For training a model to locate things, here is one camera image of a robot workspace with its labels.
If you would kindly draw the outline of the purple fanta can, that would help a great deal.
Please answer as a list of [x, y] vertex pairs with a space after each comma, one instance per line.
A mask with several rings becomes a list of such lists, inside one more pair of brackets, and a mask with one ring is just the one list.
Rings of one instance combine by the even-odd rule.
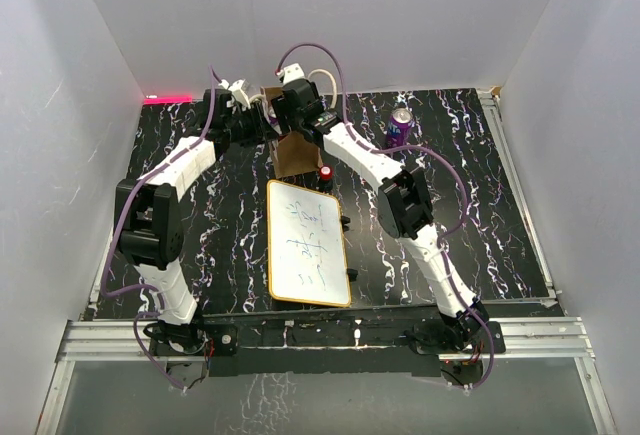
[[395, 148], [407, 144], [414, 124], [414, 117], [406, 107], [399, 107], [392, 111], [386, 128], [385, 147]]

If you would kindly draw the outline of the brown canvas bag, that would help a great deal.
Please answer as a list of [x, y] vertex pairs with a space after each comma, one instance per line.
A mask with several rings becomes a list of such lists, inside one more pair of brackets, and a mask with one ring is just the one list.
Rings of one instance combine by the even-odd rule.
[[[322, 68], [313, 69], [308, 73], [305, 72], [306, 78], [310, 80], [314, 80], [314, 76], [318, 75], [323, 75], [329, 80], [331, 86], [330, 101], [326, 102], [324, 99], [322, 99], [322, 101], [326, 108], [334, 109], [338, 101], [336, 78], [330, 71]], [[260, 101], [266, 109], [266, 118], [269, 120], [271, 126], [279, 133], [278, 139], [268, 143], [275, 178], [284, 179], [286, 177], [316, 172], [323, 165], [320, 149], [306, 141], [304, 137], [297, 132], [289, 132], [285, 135], [280, 133], [270, 101], [281, 93], [282, 90], [280, 88], [263, 87], [257, 97], [257, 100]]]

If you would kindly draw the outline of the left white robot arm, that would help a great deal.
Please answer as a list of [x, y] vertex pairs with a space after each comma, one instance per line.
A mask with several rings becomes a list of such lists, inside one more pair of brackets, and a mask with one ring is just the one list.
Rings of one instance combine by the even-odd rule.
[[151, 171], [116, 187], [109, 254], [120, 253], [138, 272], [136, 287], [150, 292], [160, 321], [174, 325], [171, 340], [194, 354], [207, 331], [193, 321], [197, 302], [179, 261], [184, 244], [180, 201], [232, 145], [257, 146], [276, 136], [263, 103], [241, 90], [217, 88], [203, 97], [204, 112]]

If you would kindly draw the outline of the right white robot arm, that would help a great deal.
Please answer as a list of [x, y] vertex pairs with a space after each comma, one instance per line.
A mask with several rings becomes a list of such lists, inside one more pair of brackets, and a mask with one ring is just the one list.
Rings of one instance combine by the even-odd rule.
[[280, 77], [282, 94], [271, 105], [284, 133], [296, 132], [356, 172], [376, 192], [382, 229], [403, 245], [428, 281], [446, 327], [447, 343], [466, 352], [488, 323], [479, 296], [457, 273], [434, 227], [425, 170], [403, 165], [356, 133], [337, 111], [327, 110], [305, 76]]

